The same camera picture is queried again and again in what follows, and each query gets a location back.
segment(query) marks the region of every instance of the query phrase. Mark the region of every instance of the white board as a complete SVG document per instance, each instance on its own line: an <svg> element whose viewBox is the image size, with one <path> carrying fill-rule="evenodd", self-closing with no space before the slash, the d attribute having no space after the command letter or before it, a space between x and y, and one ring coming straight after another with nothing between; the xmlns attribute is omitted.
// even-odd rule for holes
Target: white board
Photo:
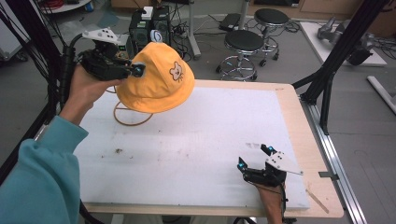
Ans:
<svg viewBox="0 0 396 224"><path fill-rule="evenodd" d="M114 120L117 102L105 93L81 123L90 132L75 152L83 202L262 207L238 157L263 169L266 144L295 161L274 91L196 87L136 127ZM309 208L302 177L288 174L286 185L288 208Z"/></svg>
<svg viewBox="0 0 396 224"><path fill-rule="evenodd" d="M326 39L318 39L318 28L320 28L323 24L317 24L313 22L300 22L305 36L309 39L309 42L312 48L315 50L315 53L320 58L320 61L323 63L326 61L327 57L329 57L330 52L332 51L333 45ZM366 59L359 66L384 66L387 63L379 56L375 50L370 50L373 55L371 55L368 59ZM344 61L343 65L351 65L347 61Z"/></svg>

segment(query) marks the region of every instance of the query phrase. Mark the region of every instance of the black stool seat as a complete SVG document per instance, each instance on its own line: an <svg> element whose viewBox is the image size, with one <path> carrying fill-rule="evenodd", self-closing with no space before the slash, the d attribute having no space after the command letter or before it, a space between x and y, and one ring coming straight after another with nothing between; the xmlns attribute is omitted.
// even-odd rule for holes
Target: black stool seat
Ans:
<svg viewBox="0 0 396 224"><path fill-rule="evenodd" d="M283 25L289 21L289 17L279 10L262 8L254 13L254 20L261 25Z"/></svg>
<svg viewBox="0 0 396 224"><path fill-rule="evenodd" d="M264 45L259 35L247 30L231 31L225 36L224 41L233 49L244 51L255 51Z"/></svg>

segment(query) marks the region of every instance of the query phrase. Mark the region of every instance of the stool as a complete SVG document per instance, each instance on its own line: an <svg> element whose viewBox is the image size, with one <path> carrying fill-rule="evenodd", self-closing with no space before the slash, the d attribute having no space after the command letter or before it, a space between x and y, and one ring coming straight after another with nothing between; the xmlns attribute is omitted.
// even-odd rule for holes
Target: stool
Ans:
<svg viewBox="0 0 396 224"><path fill-rule="evenodd" d="M262 39L264 41L264 48L262 48L262 52L265 52L265 54L264 59L262 59L262 61L260 62L260 66L263 67L267 62L266 56L268 52L276 50L276 55L274 55L273 58L274 60L277 60L277 57L279 55L279 45L272 37L268 36L270 29L285 26L285 24L289 21L289 17L279 10L272 8L262 8L254 13L254 20L258 24L261 24L265 27L262 31ZM275 42L274 45L270 45L270 39Z"/></svg>
<svg viewBox="0 0 396 224"><path fill-rule="evenodd" d="M216 72L221 73L221 79L228 76L238 80L245 80L247 78L256 80L256 67L247 56L256 54L262 50L264 45L262 38L250 31L236 30L231 31L225 36L224 45L227 49L236 51L238 55L224 59L217 67Z"/></svg>

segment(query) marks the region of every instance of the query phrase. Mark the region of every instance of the person's hand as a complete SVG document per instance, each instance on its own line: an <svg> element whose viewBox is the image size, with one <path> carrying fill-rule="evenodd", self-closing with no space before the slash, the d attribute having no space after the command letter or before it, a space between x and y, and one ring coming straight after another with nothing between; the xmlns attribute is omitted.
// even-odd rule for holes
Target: person's hand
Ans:
<svg viewBox="0 0 396 224"><path fill-rule="evenodd" d="M123 80L100 81L87 73L81 65L77 65L71 81L69 98L60 113L60 117L79 125L93 103L105 90L118 86Z"/></svg>
<svg viewBox="0 0 396 224"><path fill-rule="evenodd" d="M255 185L260 193L262 204L264 205L265 215L267 215L269 224L282 223L282 194L280 186L276 188L266 187L263 185Z"/></svg>

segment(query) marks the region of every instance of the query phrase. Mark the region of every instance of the person's arm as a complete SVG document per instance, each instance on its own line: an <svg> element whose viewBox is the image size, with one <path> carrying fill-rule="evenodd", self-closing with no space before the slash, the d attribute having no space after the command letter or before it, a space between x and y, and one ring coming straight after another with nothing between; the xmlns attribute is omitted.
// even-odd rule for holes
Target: person's arm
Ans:
<svg viewBox="0 0 396 224"><path fill-rule="evenodd" d="M271 188L262 185L256 186L260 193L260 198L265 209L268 224L281 224L282 223L282 196L280 187Z"/></svg>
<svg viewBox="0 0 396 224"><path fill-rule="evenodd" d="M79 169L73 155L87 136L78 127L110 86L77 66L64 109L39 140L22 142L19 160L0 187L1 223L78 223Z"/></svg>

